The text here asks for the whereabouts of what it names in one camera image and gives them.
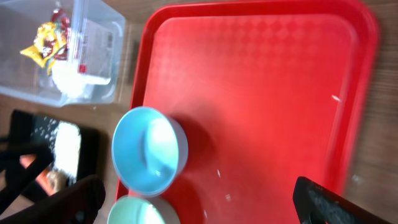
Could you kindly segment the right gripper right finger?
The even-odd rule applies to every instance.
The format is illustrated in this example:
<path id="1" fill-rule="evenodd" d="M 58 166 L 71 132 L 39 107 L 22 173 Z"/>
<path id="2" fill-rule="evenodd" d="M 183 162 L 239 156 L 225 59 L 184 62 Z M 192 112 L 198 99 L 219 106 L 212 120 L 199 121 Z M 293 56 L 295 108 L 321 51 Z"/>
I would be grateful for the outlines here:
<path id="1" fill-rule="evenodd" d="M 389 224 L 306 177 L 297 179 L 293 202 L 300 223 Z"/>

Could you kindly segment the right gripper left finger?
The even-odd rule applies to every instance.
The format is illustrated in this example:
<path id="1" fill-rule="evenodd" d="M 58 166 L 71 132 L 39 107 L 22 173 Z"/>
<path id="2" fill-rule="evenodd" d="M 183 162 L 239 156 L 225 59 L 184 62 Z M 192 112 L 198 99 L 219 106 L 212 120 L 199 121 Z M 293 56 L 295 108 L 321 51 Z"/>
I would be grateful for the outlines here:
<path id="1" fill-rule="evenodd" d="M 93 223 L 104 204 L 106 191 L 97 175 L 89 175 L 57 192 L 42 178 L 52 163 L 53 154 L 44 144 L 9 146 L 1 151 L 1 171 L 6 186 L 1 189 L 1 213 L 20 194 L 33 204 L 1 223 Z"/>

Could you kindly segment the brown food scrap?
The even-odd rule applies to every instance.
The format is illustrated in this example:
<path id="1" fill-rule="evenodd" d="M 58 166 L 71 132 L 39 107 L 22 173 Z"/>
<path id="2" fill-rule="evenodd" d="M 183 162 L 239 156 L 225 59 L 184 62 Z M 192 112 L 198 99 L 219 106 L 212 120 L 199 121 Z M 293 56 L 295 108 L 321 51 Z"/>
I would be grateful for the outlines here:
<path id="1" fill-rule="evenodd" d="M 68 177 L 62 171 L 51 170 L 47 174 L 47 179 L 51 189 L 56 193 L 63 190 L 67 186 Z"/>

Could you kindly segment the orange carrot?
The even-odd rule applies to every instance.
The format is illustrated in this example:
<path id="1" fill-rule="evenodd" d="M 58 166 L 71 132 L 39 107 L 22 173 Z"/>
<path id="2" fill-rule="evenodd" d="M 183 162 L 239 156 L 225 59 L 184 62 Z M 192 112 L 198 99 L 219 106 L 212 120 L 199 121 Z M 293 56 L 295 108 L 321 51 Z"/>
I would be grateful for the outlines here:
<path id="1" fill-rule="evenodd" d="M 28 168 L 36 159 L 36 156 L 33 154 L 28 154 L 21 156 L 20 163 L 24 168 Z M 50 183 L 47 179 L 47 174 L 50 172 L 50 169 L 46 167 L 36 178 L 35 181 L 41 186 L 41 188 L 45 191 L 47 195 L 53 195 L 55 192 L 51 189 Z"/>

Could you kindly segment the green bowl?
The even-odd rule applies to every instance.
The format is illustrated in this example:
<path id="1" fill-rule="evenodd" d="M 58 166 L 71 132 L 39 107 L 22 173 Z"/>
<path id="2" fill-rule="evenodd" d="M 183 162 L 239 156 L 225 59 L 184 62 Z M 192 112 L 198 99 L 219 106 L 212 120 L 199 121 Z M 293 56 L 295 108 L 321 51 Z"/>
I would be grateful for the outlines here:
<path id="1" fill-rule="evenodd" d="M 112 206 L 107 224 L 181 224 L 174 208 L 160 197 L 123 196 Z"/>

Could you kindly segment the white rice pile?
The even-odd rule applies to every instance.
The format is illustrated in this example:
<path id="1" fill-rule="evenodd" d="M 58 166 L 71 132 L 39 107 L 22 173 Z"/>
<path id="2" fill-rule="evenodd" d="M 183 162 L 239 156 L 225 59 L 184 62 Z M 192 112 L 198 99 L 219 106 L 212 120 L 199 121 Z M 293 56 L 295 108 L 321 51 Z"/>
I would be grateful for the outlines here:
<path id="1" fill-rule="evenodd" d="M 45 117 L 40 127 L 40 135 L 49 142 L 54 160 L 50 170 L 62 174 L 67 184 L 77 180 L 81 148 L 81 132 L 77 125 Z"/>

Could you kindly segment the light blue bowl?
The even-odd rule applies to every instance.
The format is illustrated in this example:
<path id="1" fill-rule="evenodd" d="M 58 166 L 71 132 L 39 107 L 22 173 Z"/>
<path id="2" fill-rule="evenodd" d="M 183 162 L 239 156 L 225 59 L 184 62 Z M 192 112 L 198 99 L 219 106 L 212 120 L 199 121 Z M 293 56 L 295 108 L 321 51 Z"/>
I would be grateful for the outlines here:
<path id="1" fill-rule="evenodd" d="M 116 126 L 112 158 L 126 187 L 155 197 L 183 171 L 188 159 L 187 136 L 173 118 L 140 106 L 128 111 Z"/>

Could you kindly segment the white tissue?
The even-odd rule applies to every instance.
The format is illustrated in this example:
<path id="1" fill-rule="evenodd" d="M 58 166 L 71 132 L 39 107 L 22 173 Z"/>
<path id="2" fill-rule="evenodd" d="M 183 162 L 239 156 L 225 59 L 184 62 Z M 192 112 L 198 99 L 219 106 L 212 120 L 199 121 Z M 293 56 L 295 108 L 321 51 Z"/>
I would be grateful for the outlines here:
<path id="1" fill-rule="evenodd" d="M 91 98 L 95 85 L 107 85 L 109 75 L 85 74 L 77 72 L 66 61 L 57 60 L 51 68 L 55 86 L 69 98 Z"/>

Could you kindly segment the yellow foil wrapper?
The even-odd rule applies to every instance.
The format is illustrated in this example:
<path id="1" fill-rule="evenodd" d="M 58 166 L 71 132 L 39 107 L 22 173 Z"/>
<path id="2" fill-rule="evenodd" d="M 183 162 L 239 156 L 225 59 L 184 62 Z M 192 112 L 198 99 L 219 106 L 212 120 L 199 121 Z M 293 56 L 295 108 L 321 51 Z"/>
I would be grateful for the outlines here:
<path id="1" fill-rule="evenodd" d="M 39 26 L 34 44 L 20 51 L 32 59 L 39 67 L 52 74 L 52 67 L 57 60 L 66 60 L 68 50 L 68 29 L 59 22 L 46 22 Z"/>

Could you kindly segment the red foil wrapper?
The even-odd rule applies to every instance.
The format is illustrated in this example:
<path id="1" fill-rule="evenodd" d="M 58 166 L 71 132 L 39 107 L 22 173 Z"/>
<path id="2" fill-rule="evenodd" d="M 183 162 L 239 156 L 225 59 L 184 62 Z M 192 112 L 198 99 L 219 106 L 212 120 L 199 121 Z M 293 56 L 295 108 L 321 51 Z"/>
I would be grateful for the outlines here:
<path id="1" fill-rule="evenodd" d="M 55 59 L 67 60 L 68 43 L 71 32 L 70 18 L 62 8 L 58 8 L 54 10 L 50 21 L 55 24 L 55 35 L 57 37 L 58 43 L 60 44 L 60 50 L 55 55 Z"/>

